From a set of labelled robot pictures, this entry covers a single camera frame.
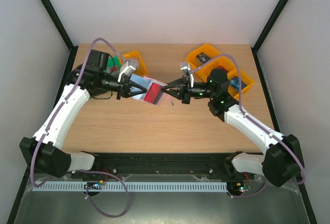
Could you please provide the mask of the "red credit card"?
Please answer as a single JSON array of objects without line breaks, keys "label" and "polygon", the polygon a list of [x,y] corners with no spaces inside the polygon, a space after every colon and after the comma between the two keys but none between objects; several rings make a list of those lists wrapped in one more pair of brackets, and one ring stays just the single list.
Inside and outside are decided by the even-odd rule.
[{"label": "red credit card", "polygon": [[161,87],[160,84],[152,82],[143,100],[150,104],[158,105],[164,94]]}]

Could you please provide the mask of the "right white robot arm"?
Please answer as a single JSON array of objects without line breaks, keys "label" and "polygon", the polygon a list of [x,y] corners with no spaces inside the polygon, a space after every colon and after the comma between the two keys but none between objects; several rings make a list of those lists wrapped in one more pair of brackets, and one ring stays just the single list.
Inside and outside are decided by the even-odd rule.
[{"label": "right white robot arm", "polygon": [[229,85],[224,69],[213,69],[206,82],[194,82],[192,73],[184,68],[181,78],[161,90],[184,104],[189,104],[191,98],[207,98],[213,116],[235,127],[260,149],[260,155],[244,152],[233,155],[225,165],[228,177],[234,179],[242,173],[252,173],[280,187],[297,174],[303,175],[299,140],[292,134],[284,136],[252,116],[228,92]]}]

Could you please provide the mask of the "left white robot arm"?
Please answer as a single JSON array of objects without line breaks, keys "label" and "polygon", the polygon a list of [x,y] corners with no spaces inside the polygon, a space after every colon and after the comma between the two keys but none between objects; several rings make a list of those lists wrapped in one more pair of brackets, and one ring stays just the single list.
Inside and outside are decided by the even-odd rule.
[{"label": "left white robot arm", "polygon": [[147,89],[131,80],[140,68],[138,59],[123,58],[117,73],[107,71],[112,56],[92,50],[87,61],[73,69],[61,97],[42,127],[31,137],[22,138],[20,150],[31,173],[35,171],[57,178],[77,170],[90,170],[95,156],[89,152],[66,153],[62,150],[67,132],[83,105],[104,92],[116,92],[117,99],[144,94]]}]

